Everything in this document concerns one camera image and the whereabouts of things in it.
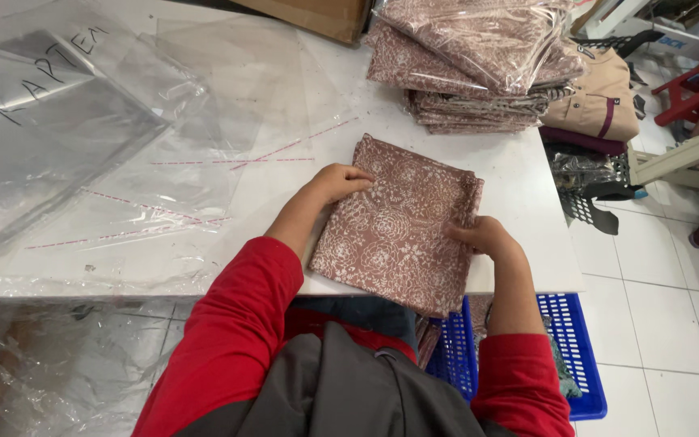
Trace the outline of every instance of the person's foot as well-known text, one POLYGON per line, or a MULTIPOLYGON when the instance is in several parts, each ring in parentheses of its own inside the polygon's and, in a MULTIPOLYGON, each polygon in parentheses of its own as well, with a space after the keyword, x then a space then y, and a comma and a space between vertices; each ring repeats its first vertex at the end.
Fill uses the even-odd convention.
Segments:
POLYGON ((690 241, 690 244, 692 245, 692 247, 694 247, 695 249, 699 249, 699 246, 697 245, 697 243, 694 242, 694 233, 690 234, 689 241, 690 241))

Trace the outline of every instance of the stack of packaged clothing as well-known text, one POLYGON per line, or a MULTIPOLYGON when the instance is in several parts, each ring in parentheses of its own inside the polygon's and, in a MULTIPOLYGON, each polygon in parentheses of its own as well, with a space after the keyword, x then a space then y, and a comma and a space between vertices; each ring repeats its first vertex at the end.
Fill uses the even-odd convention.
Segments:
POLYGON ((517 132, 587 70, 561 38, 568 0, 387 0, 365 44, 367 78, 405 89, 431 133, 517 132))

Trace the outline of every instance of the red sleeve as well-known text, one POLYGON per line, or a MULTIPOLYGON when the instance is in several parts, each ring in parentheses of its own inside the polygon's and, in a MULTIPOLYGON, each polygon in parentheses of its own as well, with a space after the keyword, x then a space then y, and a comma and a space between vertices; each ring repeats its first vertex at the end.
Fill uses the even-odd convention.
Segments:
POLYGON ((249 240, 193 307, 133 436, 172 435, 218 407, 257 397, 303 282, 289 247, 249 240))
POLYGON ((520 437, 573 436, 549 337, 514 333, 482 340, 479 391, 471 410, 520 437))

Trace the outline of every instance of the white table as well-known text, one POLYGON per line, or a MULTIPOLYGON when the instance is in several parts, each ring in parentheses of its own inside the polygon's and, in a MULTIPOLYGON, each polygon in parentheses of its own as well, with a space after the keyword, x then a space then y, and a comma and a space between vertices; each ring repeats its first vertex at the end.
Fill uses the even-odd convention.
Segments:
MULTIPOLYGON (((38 5, 42 0, 0 0, 0 15, 38 5)), ((159 0, 103 0, 103 8, 117 15, 134 32, 154 34, 158 18, 211 22, 231 13, 159 0)), ((368 47, 346 47, 299 30, 306 48, 316 57, 336 89, 358 116, 341 128, 313 138, 315 161, 278 167, 251 164, 245 169, 231 203, 232 223, 219 233, 182 232, 105 246, 67 250, 60 256, 20 250, 0 263, 1 272, 25 278, 58 281, 89 279, 93 274, 116 281, 156 283, 198 268, 219 269, 250 238, 263 234, 284 203, 322 166, 351 163, 354 145, 364 132, 415 153, 472 170, 485 180, 480 213, 498 218, 525 249, 538 293, 582 292, 584 284, 576 262, 568 227, 552 182, 544 149, 536 129, 518 134, 430 135, 404 113, 400 91, 365 80, 371 55, 368 47)), ((316 226, 312 239, 320 229, 316 226)), ((303 295, 353 295, 358 289, 305 271, 303 295)), ((150 287, 33 286, 18 292, 0 288, 2 295, 88 297, 93 295, 185 295, 205 291, 200 286, 178 289, 168 284, 150 287)), ((493 266, 487 256, 476 257, 467 293, 491 293, 493 266)))

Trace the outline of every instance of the red stool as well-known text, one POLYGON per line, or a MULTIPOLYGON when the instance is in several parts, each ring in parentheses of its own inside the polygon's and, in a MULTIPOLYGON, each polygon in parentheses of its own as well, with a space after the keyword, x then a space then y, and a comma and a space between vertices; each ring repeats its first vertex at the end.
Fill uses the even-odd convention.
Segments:
POLYGON ((670 109, 654 117, 654 122, 659 126, 665 126, 676 120, 688 120, 697 123, 699 120, 699 65, 689 72, 673 79, 652 91, 657 94, 667 89, 670 96, 670 109), (681 99, 681 92, 688 90, 694 93, 688 99, 681 99))

